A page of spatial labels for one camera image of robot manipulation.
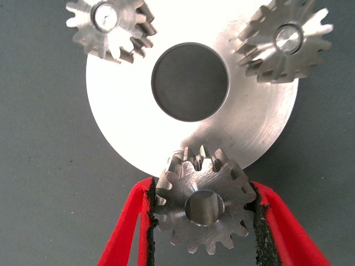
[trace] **small gear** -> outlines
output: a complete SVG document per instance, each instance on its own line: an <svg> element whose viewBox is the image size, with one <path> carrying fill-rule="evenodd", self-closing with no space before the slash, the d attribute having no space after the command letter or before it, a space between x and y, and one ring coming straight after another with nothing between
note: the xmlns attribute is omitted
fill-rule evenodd
<svg viewBox="0 0 355 266"><path fill-rule="evenodd" d="M212 156L202 146L195 156L189 148L169 160L156 186L155 212L159 228L173 230L172 244L188 241L195 253L204 244L215 254L216 243L233 248L232 234L247 236L244 209L256 194L239 165L219 149Z"/></svg>
<svg viewBox="0 0 355 266"><path fill-rule="evenodd" d="M143 0L78 0L67 3L75 17L67 26L78 28L73 42L84 46L86 54L102 59L133 63L134 53L144 56L143 47L153 46L154 17Z"/></svg>
<svg viewBox="0 0 355 266"><path fill-rule="evenodd" d="M238 53L245 57L247 76L257 81L288 83L310 75L311 66L323 63L319 52L331 43L323 40L333 25L322 25L328 14L322 9L312 12L315 0L274 0L262 6L240 34L243 42Z"/></svg>

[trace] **circular hole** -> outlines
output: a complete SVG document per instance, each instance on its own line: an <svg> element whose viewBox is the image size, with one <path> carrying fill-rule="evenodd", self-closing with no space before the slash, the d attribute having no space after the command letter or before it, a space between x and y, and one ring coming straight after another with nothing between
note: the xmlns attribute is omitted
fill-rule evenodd
<svg viewBox="0 0 355 266"><path fill-rule="evenodd" d="M286 54L297 52L303 42L303 33L298 26L287 24L281 26L275 35L275 43L279 50Z"/></svg>
<svg viewBox="0 0 355 266"><path fill-rule="evenodd" d="M152 75L156 102L168 115L187 122L200 121L216 112L227 94L228 75L211 49L192 43L166 51Z"/></svg>
<svg viewBox="0 0 355 266"><path fill-rule="evenodd" d="M186 201L185 213L195 224L210 226L221 219L224 213L223 200L213 191L196 191Z"/></svg>
<svg viewBox="0 0 355 266"><path fill-rule="evenodd" d="M94 22L96 27L102 32L110 32L116 27L118 22L115 8L109 3L99 5L94 13Z"/></svg>

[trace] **silver metal plate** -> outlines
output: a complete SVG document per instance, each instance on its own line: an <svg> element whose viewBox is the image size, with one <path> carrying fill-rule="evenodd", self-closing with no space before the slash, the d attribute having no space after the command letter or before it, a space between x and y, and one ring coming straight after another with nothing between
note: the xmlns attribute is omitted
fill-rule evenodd
<svg viewBox="0 0 355 266"><path fill-rule="evenodd" d="M295 103L298 80L259 84L238 66L240 32L266 0L179 0L147 2L158 33L154 47L134 64L115 64L93 55L87 61L87 89L93 115L112 147L140 170L160 176L168 156L202 144L222 148L242 168L255 162L279 137ZM198 122L166 114L151 89L160 56L182 43L209 47L224 62L229 87L221 107Z"/></svg>

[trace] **gear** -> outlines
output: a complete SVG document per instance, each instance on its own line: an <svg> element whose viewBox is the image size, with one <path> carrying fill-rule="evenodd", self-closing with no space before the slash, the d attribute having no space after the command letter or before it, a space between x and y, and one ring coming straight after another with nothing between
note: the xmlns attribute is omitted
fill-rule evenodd
<svg viewBox="0 0 355 266"><path fill-rule="evenodd" d="M215 254L216 243L233 248L232 234L247 236L244 220L253 213L244 205L256 194L239 165L219 149L210 156L202 146L195 156L189 148L175 154L156 186L155 212L161 230L173 230L172 244L188 241L195 253L204 244Z"/></svg>
<svg viewBox="0 0 355 266"><path fill-rule="evenodd" d="M134 53L144 56L142 48L153 46L147 36L156 33L154 17L143 0L78 0L67 10L75 14L67 26L78 28L73 41L87 54L133 63Z"/></svg>
<svg viewBox="0 0 355 266"><path fill-rule="evenodd" d="M247 76L258 82L288 83L310 75L311 66L323 63L319 51L331 43L323 40L333 25L322 25L328 14L322 9L312 13L315 0L274 0L262 6L239 38L238 53L245 57Z"/></svg>

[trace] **gray surface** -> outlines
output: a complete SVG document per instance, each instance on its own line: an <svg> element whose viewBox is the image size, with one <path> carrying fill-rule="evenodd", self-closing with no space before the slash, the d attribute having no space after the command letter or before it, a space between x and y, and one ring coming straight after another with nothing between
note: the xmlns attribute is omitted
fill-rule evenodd
<svg viewBox="0 0 355 266"><path fill-rule="evenodd" d="M0 0L0 265L94 265L131 187L146 174L103 138L90 112L85 56L65 28L65 1ZM355 3L330 9L327 65L301 81L282 136L247 169L272 186L334 265L355 246ZM253 236L236 249L168 244L155 233L156 265L253 265Z"/></svg>

